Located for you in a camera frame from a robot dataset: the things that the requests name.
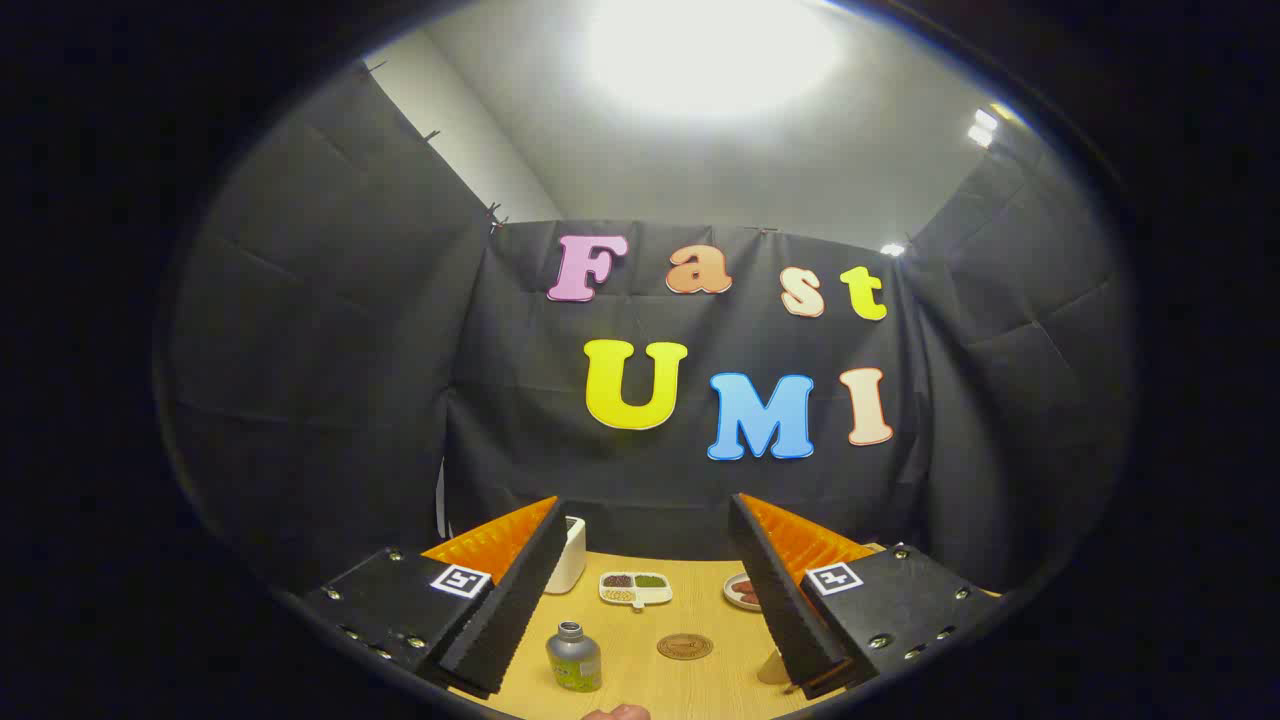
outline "table surface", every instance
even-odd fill
[[[662,573],[673,597],[640,612],[628,605],[607,603],[598,584],[600,575],[611,571]],[[763,720],[845,692],[806,701],[801,692],[783,694],[785,684],[756,679],[774,646],[762,614],[724,598],[724,580],[742,571],[737,560],[648,560],[588,552],[586,569],[573,589],[543,594],[538,602],[502,692],[486,701],[458,694],[527,720],[579,720],[593,710],[608,711],[622,703],[643,705],[654,720]],[[600,644],[603,684],[595,692],[563,689],[552,676],[545,644],[566,620],[580,623]],[[710,655],[699,660],[664,657],[658,641],[673,633],[705,635],[713,644]]]

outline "black curtain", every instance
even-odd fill
[[[188,493],[270,582],[312,587],[384,544],[436,542],[445,457],[461,532],[547,495],[591,550],[730,557],[727,496],[749,492],[860,541],[913,542],[992,589],[1069,547],[1123,447],[1126,297],[1102,220],[1029,135],[1002,132],[901,259],[785,233],[640,222],[521,223],[484,205],[362,68],[283,118],[229,178],[183,274],[169,347]],[[563,234],[630,252],[586,304],[552,302]],[[675,295],[668,256],[712,245],[723,295]],[[787,314],[778,273],[827,304]],[[888,315],[838,274],[867,266]],[[586,411],[589,340],[689,347],[678,401],[645,432]],[[847,369],[884,372],[895,437],[847,442]],[[814,455],[713,461],[709,377],[762,398],[804,374]]]

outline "bright light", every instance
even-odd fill
[[[796,0],[603,0],[590,77],[648,111],[749,113],[812,90],[832,69],[840,49],[822,20]]]
[[[969,140],[977,142],[983,147],[989,147],[992,140],[991,131],[980,128],[978,126],[973,126],[972,128],[969,128]]]
[[[1010,110],[1009,105],[1005,105],[1004,102],[992,102],[991,109],[995,110],[997,115],[1005,118],[1009,122],[1025,124],[1023,123],[1023,119],[1019,118],[1012,110]]]
[[[982,110],[977,110],[973,114],[973,122],[978,123],[978,127],[983,129],[996,129],[996,118],[992,118]]]

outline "round coaster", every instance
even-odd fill
[[[658,652],[672,660],[698,660],[712,652],[712,641],[692,633],[676,633],[658,641]]]

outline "gray bottle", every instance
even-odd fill
[[[600,646],[577,623],[559,624],[547,641],[547,656],[559,687],[582,693],[600,689]]]

